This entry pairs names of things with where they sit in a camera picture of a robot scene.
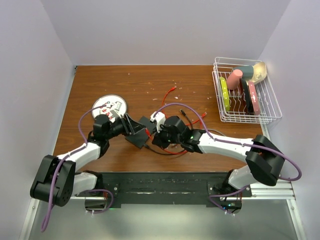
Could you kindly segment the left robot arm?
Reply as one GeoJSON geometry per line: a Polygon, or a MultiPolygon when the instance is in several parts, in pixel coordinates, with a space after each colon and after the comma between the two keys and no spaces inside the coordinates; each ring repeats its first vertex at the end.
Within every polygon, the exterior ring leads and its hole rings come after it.
{"type": "Polygon", "coordinates": [[[31,185],[30,196],[59,207],[65,206],[72,196],[84,191],[99,196],[104,184],[97,180],[95,174],[76,175],[77,170],[101,158],[110,146],[110,139],[119,135],[133,136],[145,128],[128,114],[116,118],[114,122],[105,114],[96,116],[93,130],[80,147],[58,156],[43,157],[31,185]]]}

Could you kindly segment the black network switch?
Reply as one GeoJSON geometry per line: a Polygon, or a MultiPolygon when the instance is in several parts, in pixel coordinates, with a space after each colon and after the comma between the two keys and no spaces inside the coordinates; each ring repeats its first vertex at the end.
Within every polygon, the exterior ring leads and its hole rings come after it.
{"type": "MultiPolygon", "coordinates": [[[[156,124],[152,123],[146,116],[142,116],[138,122],[144,125],[150,134],[154,133],[156,124]]],[[[148,141],[149,135],[145,129],[142,129],[135,135],[126,136],[125,139],[135,147],[141,149],[148,141]]]]}

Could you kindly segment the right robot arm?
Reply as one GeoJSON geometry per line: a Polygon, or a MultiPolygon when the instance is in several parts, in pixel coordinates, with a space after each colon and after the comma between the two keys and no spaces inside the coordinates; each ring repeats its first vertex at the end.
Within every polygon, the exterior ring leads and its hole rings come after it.
{"type": "Polygon", "coordinates": [[[277,184],[285,160],[263,135],[254,139],[219,136],[191,129],[178,116],[165,117],[162,112],[153,113],[150,122],[156,125],[152,144],[162,149],[178,144],[190,153],[218,154],[244,162],[246,165],[231,170],[221,185],[227,196],[233,197],[241,188],[254,183],[271,187],[277,184]]]}

